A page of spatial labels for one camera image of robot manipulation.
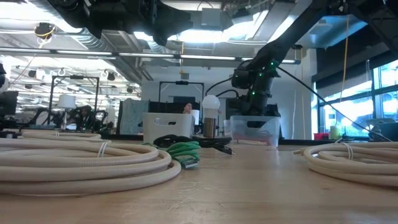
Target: transparent storage bin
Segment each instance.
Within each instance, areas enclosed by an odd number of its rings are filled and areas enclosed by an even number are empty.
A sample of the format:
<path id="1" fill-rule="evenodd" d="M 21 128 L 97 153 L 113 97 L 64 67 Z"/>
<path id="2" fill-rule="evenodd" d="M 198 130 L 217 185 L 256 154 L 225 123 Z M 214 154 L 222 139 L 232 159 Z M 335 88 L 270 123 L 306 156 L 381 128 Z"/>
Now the transparent storage bin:
<path id="1" fill-rule="evenodd" d="M 280 117 L 231 116 L 231 135 L 235 144 L 278 146 Z"/>

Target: white lamp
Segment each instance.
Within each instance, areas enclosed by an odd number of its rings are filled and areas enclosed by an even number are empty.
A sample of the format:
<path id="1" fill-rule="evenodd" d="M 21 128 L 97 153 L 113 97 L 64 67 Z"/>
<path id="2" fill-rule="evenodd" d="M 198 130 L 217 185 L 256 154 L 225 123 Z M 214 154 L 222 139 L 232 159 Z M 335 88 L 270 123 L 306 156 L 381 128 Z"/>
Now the white lamp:
<path id="1" fill-rule="evenodd" d="M 220 108 L 220 101 L 215 95 L 208 95 L 203 99 L 202 107 L 205 112 L 203 122 L 203 136 L 207 138 L 215 137 L 216 117 Z"/>
<path id="2" fill-rule="evenodd" d="M 65 109 L 65 116 L 63 117 L 63 123 L 61 125 L 61 129 L 65 130 L 67 127 L 67 115 L 68 115 L 67 109 L 76 108 L 75 96 L 70 96 L 70 95 L 65 95 L 65 94 L 60 95 L 60 98 L 58 101 L 58 107 Z"/>

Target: table surface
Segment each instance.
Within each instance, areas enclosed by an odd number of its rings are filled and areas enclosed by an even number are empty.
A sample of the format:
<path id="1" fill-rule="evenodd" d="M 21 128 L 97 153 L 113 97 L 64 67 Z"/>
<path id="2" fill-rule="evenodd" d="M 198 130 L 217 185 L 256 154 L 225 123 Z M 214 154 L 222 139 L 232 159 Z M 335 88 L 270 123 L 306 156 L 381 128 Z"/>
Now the table surface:
<path id="1" fill-rule="evenodd" d="M 312 172 L 284 146 L 201 150 L 197 169 L 125 192 L 0 195 L 1 223 L 397 223 L 398 192 Z"/>

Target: wooden table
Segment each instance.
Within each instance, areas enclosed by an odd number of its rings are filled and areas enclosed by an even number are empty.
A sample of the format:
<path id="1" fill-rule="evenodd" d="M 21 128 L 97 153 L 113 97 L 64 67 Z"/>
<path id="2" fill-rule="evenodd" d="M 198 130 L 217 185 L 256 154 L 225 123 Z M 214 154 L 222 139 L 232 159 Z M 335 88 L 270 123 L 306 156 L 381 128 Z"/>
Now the wooden table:
<path id="1" fill-rule="evenodd" d="M 0 223 L 398 223 L 398 191 L 310 171 L 297 147 L 203 149 L 200 166 L 146 189 L 0 196 Z"/>

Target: coiled hose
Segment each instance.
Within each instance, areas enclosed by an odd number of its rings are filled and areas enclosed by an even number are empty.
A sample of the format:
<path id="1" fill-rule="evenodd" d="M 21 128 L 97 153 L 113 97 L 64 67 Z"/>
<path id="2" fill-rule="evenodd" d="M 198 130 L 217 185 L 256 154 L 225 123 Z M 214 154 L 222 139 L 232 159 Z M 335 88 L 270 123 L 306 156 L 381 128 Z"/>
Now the coiled hose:
<path id="1" fill-rule="evenodd" d="M 22 133 L 24 139 L 46 139 L 57 141 L 88 141 L 88 142 L 110 142 L 109 140 L 101 139 L 100 134 L 90 133 L 59 133 L 58 131 L 45 132 L 24 132 Z"/>
<path id="2" fill-rule="evenodd" d="M 338 179 L 398 187 L 398 143 L 326 144 L 300 151 L 309 168 Z"/>
<path id="3" fill-rule="evenodd" d="M 104 157 L 98 151 L 107 144 Z M 0 140 L 0 194 L 99 194 L 160 184 L 178 175 L 170 154 L 135 144 Z"/>

